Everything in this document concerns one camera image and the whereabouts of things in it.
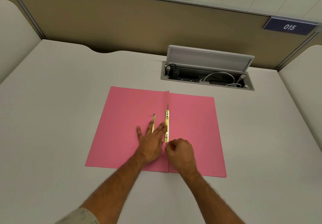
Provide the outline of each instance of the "outlet box lid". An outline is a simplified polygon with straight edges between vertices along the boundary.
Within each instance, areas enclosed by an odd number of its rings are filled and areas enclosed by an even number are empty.
[[[244,73],[255,56],[169,45],[167,63],[195,68]]]

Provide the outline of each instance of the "white desk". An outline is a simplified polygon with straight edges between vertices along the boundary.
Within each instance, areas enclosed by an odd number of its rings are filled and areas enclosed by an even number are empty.
[[[163,60],[42,40],[0,85],[0,223],[53,223],[114,171],[84,166],[110,86],[213,96],[228,177],[206,180],[248,224],[320,223],[322,154],[278,73],[249,68],[244,91],[160,80]],[[154,172],[119,219],[202,222],[180,176]]]

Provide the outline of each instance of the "number sign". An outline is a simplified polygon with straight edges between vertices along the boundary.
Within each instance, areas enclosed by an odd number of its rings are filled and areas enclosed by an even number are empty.
[[[263,29],[290,34],[308,35],[318,24],[295,19],[271,17]]]

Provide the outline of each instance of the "left hand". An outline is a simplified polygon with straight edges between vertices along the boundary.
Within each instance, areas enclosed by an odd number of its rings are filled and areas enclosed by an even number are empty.
[[[151,161],[156,160],[162,151],[162,144],[164,142],[164,134],[167,130],[165,122],[161,123],[152,133],[153,121],[149,123],[145,136],[143,137],[141,128],[138,126],[137,133],[139,138],[139,147],[135,154],[143,155],[144,165],[149,164]]]

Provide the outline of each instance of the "sleeve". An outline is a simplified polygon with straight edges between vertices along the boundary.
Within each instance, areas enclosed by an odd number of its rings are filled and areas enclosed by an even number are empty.
[[[85,208],[78,208],[64,216],[55,224],[99,224],[95,215]]]

